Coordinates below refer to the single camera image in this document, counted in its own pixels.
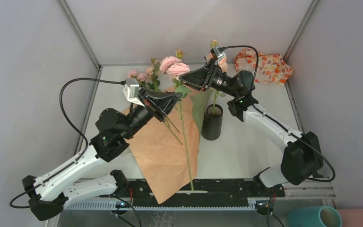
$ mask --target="white wall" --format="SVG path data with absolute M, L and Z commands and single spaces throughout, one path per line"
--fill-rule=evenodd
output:
M 363 208 L 363 1 L 321 1 L 289 64 L 305 129 L 336 169 L 340 206 Z
M 42 226 L 30 210 L 9 207 L 21 180 L 70 157 L 76 133 L 59 108 L 62 85 L 95 69 L 55 0 L 0 0 L 0 227 Z M 80 125 L 91 83 L 65 92 Z M 25 197 L 15 202 L 25 206 Z
M 68 0 L 101 64 L 149 63 L 186 52 L 203 62 L 209 43 L 284 54 L 311 0 Z M 233 61 L 240 49 L 228 50 Z

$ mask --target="wrapping paper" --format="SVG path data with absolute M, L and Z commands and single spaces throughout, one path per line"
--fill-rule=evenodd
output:
M 271 83 L 275 82 L 278 84 L 286 83 L 287 79 L 291 77 L 293 68 L 288 66 L 280 54 L 266 55 L 264 53 L 259 54 L 258 72 L 255 82 L 257 83 Z M 248 70 L 253 71 L 255 68 L 255 62 L 257 56 L 252 49 L 243 49 L 236 56 L 234 63 L 236 71 Z
M 171 87 L 166 90 L 174 91 L 174 88 Z M 190 169 L 193 179 L 197 175 L 198 147 L 204 111 L 211 93 L 212 91 L 200 93 L 193 91 L 182 99 Z M 128 140 L 131 152 L 158 204 L 166 201 L 190 182 L 182 121 L 179 119 L 175 108 L 168 117 L 180 131 L 178 133 L 171 126 L 183 145 L 170 133 L 163 122 L 159 122 L 155 118 L 140 129 L 132 140 Z

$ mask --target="robotic arm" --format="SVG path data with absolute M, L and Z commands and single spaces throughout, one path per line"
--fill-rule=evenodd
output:
M 182 97 L 182 93 L 156 93 L 139 88 L 135 79 L 126 79 L 123 93 L 128 101 L 138 105 L 130 108 L 128 115 L 105 109 L 95 123 L 99 133 L 86 150 L 47 174 L 23 179 L 24 190 L 30 197 L 29 207 L 39 220 L 52 218 L 70 204 L 88 198 L 112 193 L 122 196 L 128 181 L 121 170 L 86 182 L 74 182 L 94 167 L 120 155 L 129 146 L 125 139 L 133 138 L 153 117 L 164 121 Z
M 179 79 L 195 90 L 205 91 L 212 87 L 233 96 L 234 99 L 227 103 L 230 113 L 262 131 L 283 152 L 280 166 L 270 167 L 254 177 L 258 194 L 281 183 L 299 185 L 323 166 L 322 157 L 303 143 L 305 141 L 320 151 L 318 137 L 312 132 L 304 134 L 294 130 L 267 113 L 251 95 L 255 89 L 251 72 L 243 70 L 232 78 L 222 72 L 218 66 L 225 56 L 222 49 L 213 48 L 212 59 L 202 68 L 183 74 Z

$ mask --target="metal frame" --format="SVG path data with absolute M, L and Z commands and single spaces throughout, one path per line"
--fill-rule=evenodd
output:
M 298 43 L 298 40 L 300 39 L 304 29 L 309 23 L 309 20 L 311 16 L 313 15 L 316 7 L 318 6 L 320 0 L 313 0 L 307 9 L 307 12 L 305 13 L 285 55 L 284 60 L 285 62 L 288 62 L 293 49 L 295 48 L 296 44 Z M 57 0 L 58 5 L 62 9 L 63 13 L 65 14 L 66 18 L 68 19 L 70 25 L 72 26 L 72 29 L 74 30 L 76 36 L 80 40 L 83 48 L 87 52 L 91 62 L 94 64 L 95 68 L 97 69 L 96 78 L 99 79 L 102 73 L 102 66 L 99 64 L 99 61 L 97 60 L 93 50 L 91 49 L 91 46 L 89 45 L 86 37 L 84 36 L 80 26 L 78 25 L 73 13 L 71 12 L 69 5 L 67 4 L 66 0 Z M 86 130 L 86 126 L 88 124 L 88 118 L 91 113 L 91 108 L 94 102 L 96 90 L 98 87 L 98 83 L 95 82 L 93 85 L 90 98 L 88 100 L 87 108 L 85 110 L 84 119 L 81 123 L 80 129 L 81 131 Z M 297 121 L 297 125 L 299 130 L 304 132 L 304 126 L 301 121 L 299 110 L 297 108 L 295 98 L 293 95 L 293 92 L 291 90 L 289 81 L 286 83 L 286 90 L 287 94 L 289 96 L 294 117 Z M 81 148 L 82 145 L 82 139 L 79 137 L 75 144 L 74 153 L 78 151 Z M 325 205 L 337 205 L 336 197 L 332 188 L 331 183 L 320 183 L 320 182 L 313 182 L 313 181 L 305 181 L 304 183 L 300 184 L 299 186 L 292 185 L 290 183 L 284 184 L 284 190 L 285 190 L 285 197 L 278 198 L 279 200 L 306 200 L 306 199 L 320 199 L 324 201 Z M 185 208 L 185 207 L 167 207 L 167 208 L 150 208 L 150 207 L 135 207 L 136 210 L 255 210 L 254 204 L 256 201 L 259 200 L 268 200 L 269 198 L 248 198 L 247 199 L 247 207 L 216 207 L 216 208 Z M 79 202 L 76 204 L 73 204 L 69 206 L 68 210 L 108 210 L 112 208 L 113 203 L 110 201 L 110 199 L 107 198 L 99 198 L 96 197 L 92 200 L 87 200 L 83 202 Z M 56 217 L 48 220 L 45 224 L 46 227 L 55 227 L 57 226 L 59 222 L 59 215 Z

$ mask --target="white table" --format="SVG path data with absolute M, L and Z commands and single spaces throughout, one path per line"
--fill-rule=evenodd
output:
M 202 67 L 202 64 L 190 65 L 192 70 Z M 101 79 L 121 81 L 132 69 L 144 71 L 147 66 L 106 66 L 103 68 Z M 233 65 L 229 65 L 229 76 L 236 74 Z M 171 80 L 162 78 L 161 88 L 172 85 Z M 258 84 L 253 91 L 256 98 L 264 108 L 279 120 L 294 129 L 297 123 L 294 118 L 292 106 L 285 86 L 275 83 Z M 260 131 L 241 122 L 230 115 L 227 102 L 231 96 L 219 97 L 217 103 L 224 110 L 222 133 L 215 141 L 201 138 L 199 144 L 198 173 L 196 179 L 213 178 L 252 178 L 259 171 L 268 166 L 280 165 L 282 152 L 275 144 L 266 138 Z M 106 108 L 122 111 L 130 104 L 124 98 L 122 86 L 100 83 L 94 98 L 93 107 L 86 128 L 86 137 L 93 138 L 98 134 L 95 122 L 100 113 Z M 122 154 L 103 166 L 88 172 L 83 178 L 97 178 L 108 174 L 114 169 L 122 170 L 129 179 L 144 178 L 132 154 Z

